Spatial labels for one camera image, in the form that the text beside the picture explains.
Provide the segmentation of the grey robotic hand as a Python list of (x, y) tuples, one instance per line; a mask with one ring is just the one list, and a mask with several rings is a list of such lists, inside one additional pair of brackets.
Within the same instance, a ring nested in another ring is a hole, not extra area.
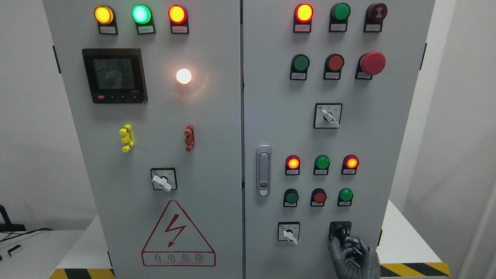
[(380, 263), (377, 251), (363, 239), (335, 237), (328, 247), (339, 279), (379, 279)]

